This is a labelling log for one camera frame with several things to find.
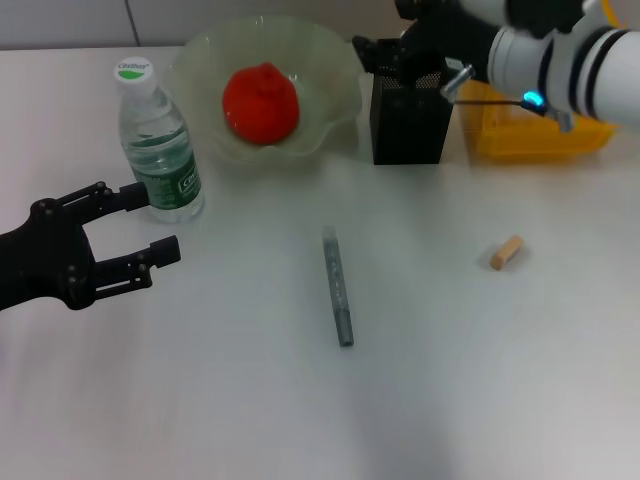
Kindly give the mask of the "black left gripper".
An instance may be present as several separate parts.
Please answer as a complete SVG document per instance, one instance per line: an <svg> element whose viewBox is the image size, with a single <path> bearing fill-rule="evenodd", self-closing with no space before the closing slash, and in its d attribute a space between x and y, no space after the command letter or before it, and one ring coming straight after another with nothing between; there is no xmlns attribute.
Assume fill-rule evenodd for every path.
<svg viewBox="0 0 640 480"><path fill-rule="evenodd" d="M152 267L160 269L180 261L176 236L95 264L81 224L148 205L147 189L141 182L114 191L100 181L56 200L35 202L25 223L1 235L1 308L47 297L81 310L95 298L150 288Z"/></svg>

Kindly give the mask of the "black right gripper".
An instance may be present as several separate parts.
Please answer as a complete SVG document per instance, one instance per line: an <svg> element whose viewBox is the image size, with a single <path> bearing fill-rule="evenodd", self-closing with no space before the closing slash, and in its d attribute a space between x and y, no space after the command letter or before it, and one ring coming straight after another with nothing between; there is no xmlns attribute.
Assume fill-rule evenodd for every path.
<svg viewBox="0 0 640 480"><path fill-rule="evenodd" d="M493 26L465 13L452 1L405 0L395 6L402 19L412 22L400 39L352 38L367 73L399 75L408 88L436 89L449 58L472 66L476 80L488 78Z"/></svg>

